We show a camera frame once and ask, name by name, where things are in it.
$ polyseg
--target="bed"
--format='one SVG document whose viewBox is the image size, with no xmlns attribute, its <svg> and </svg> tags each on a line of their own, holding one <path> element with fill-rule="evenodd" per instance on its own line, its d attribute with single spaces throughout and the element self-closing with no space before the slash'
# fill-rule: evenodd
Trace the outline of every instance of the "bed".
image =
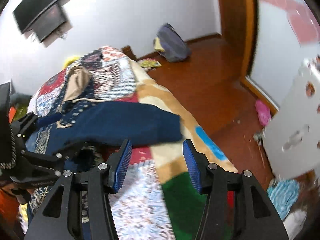
<svg viewBox="0 0 320 240">
<path fill-rule="evenodd" d="M 41 116 L 50 114 L 75 65 L 82 65 L 91 73 L 95 98 L 151 104 L 179 115 L 183 140 L 191 139 L 197 151 L 204 153 L 210 162 L 226 171 L 237 172 L 169 90 L 158 85 L 135 61 L 110 46 L 84 55 L 50 78 L 32 97 L 28 111 Z M 28 149 L 48 154 L 49 137 L 50 131 L 41 129 L 30 138 Z M 118 194 L 109 195 L 120 239 L 194 239 L 205 196 L 198 195 L 191 185 L 182 154 L 183 140 L 133 150 L 123 187 Z M 104 155 L 97 153 L 96 157 L 96 163 L 99 163 Z M 28 205 L 31 217 L 49 191 L 49 187 L 35 190 Z M 84 194 L 84 235 L 89 231 L 86 230 L 89 220 L 86 205 Z"/>
</svg>

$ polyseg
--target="gray bag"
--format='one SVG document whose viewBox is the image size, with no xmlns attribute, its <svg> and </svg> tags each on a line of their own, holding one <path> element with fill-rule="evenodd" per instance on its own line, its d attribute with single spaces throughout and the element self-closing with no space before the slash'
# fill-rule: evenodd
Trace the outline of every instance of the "gray bag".
<svg viewBox="0 0 320 240">
<path fill-rule="evenodd" d="M 191 54 L 187 44 L 169 23 L 159 29 L 154 39 L 154 48 L 169 62 L 183 61 Z"/>
</svg>

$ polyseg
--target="small sticker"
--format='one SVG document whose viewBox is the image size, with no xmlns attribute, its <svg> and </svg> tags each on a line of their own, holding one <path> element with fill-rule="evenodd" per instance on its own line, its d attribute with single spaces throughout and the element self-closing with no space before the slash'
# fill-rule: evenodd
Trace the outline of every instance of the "small sticker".
<svg viewBox="0 0 320 240">
<path fill-rule="evenodd" d="M 315 87 L 311 82 L 308 82 L 306 85 L 306 95 L 308 98 L 311 98 L 315 93 Z"/>
</svg>

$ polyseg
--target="wall-mounted tv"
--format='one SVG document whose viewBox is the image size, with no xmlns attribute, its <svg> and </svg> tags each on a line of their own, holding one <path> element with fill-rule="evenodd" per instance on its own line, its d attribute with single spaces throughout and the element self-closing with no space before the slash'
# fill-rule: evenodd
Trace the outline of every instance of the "wall-mounted tv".
<svg viewBox="0 0 320 240">
<path fill-rule="evenodd" d="M 58 0 L 23 0 L 13 14 L 21 33 L 29 30 L 31 24 Z"/>
<path fill-rule="evenodd" d="M 47 9 L 32 25 L 32 29 L 40 42 L 44 41 L 52 32 L 67 21 L 58 4 Z"/>
</svg>

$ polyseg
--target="green fabric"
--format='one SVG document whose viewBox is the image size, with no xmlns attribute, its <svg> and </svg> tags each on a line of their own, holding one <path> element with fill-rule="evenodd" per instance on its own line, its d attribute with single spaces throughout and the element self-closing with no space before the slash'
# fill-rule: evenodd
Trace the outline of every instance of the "green fabric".
<svg viewBox="0 0 320 240">
<path fill-rule="evenodd" d="M 27 111 L 28 111 L 28 106 L 20 106 L 13 117 L 13 121 L 17 121 L 20 118 L 24 117 L 27 114 Z"/>
<path fill-rule="evenodd" d="M 194 240 L 207 195 L 199 195 L 193 188 L 188 172 L 163 184 L 162 191 L 176 239 Z M 225 239 L 230 237 L 230 227 L 226 227 Z"/>
</svg>

